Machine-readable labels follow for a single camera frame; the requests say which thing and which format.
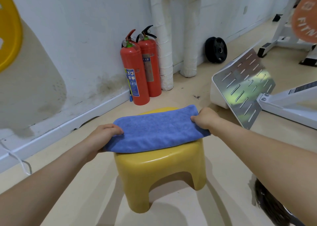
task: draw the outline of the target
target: white wall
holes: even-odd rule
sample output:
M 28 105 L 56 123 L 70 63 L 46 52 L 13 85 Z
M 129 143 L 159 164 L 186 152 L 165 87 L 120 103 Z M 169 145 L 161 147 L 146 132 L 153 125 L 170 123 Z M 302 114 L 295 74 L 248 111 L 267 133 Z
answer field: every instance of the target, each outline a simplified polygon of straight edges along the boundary
M 131 29 L 140 32 L 152 22 L 149 0 L 14 1 L 23 19 L 23 46 L 15 62 L 0 73 L 0 138 L 10 149 L 125 92 L 121 41 Z M 186 3 L 171 2 L 174 65 L 183 60 Z M 202 0 L 201 58 L 208 37 L 232 40 L 286 3 Z

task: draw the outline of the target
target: red fire extinguisher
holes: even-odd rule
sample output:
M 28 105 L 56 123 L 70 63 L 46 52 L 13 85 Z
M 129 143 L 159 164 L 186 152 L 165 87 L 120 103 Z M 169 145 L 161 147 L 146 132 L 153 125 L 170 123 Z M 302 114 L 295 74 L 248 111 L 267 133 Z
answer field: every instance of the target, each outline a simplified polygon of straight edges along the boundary
M 125 68 L 126 78 L 129 82 L 133 102 L 144 105 L 150 101 L 147 88 L 144 64 L 140 46 L 131 39 L 133 29 L 123 40 L 120 50 L 121 59 Z
M 142 33 L 137 36 L 136 42 L 141 48 L 150 97 L 157 97 L 161 95 L 162 89 L 156 41 L 149 38 L 150 36 L 156 39 L 156 36 L 150 34 L 151 31 L 149 28 L 152 26 L 153 25 L 150 25 L 145 28 Z

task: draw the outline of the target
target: power cord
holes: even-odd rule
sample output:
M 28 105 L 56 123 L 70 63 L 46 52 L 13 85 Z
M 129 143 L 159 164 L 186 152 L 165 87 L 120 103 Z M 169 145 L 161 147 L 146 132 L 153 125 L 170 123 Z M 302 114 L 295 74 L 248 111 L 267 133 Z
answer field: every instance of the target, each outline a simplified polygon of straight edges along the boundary
M 25 174 L 27 174 L 27 175 L 31 175 L 31 174 L 32 174 L 32 168 L 31 168 L 31 164 L 30 164 L 30 163 L 28 163 L 27 161 L 24 161 L 24 160 L 20 159 L 19 156 L 16 155 L 16 153 L 14 153 L 14 152 L 11 151 L 10 149 L 8 149 L 8 148 L 3 144 L 2 140 L 0 140 L 0 144 L 1 144 L 2 148 L 3 148 L 4 150 L 6 150 L 10 156 L 14 157 L 15 159 L 17 159 L 17 160 L 19 161 L 19 163 L 20 163 L 21 166 L 22 166 L 23 172 L 24 172 Z M 26 170 L 26 167 L 25 167 L 24 164 L 26 164 L 26 165 L 29 167 L 29 171 L 30 171 L 30 172 L 28 172 L 28 171 Z

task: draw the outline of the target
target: slotted metal plate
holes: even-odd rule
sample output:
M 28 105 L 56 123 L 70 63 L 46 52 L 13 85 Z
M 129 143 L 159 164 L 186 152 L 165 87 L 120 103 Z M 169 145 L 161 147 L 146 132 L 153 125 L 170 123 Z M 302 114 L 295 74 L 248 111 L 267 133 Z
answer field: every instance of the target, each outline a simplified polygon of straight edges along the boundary
M 260 111 L 257 98 L 271 93 L 275 82 L 254 49 L 213 76 L 213 81 L 242 127 L 250 129 Z

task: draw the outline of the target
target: microfiber cloth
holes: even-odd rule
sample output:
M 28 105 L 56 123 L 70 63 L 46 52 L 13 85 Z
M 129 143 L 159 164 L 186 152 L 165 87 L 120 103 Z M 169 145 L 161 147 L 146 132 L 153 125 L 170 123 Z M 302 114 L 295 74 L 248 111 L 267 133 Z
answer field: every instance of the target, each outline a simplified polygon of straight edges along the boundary
M 138 116 L 119 118 L 114 121 L 123 135 L 112 137 L 104 149 L 109 152 L 135 153 L 174 147 L 210 135 L 191 121 L 198 115 L 195 105 L 185 108 Z

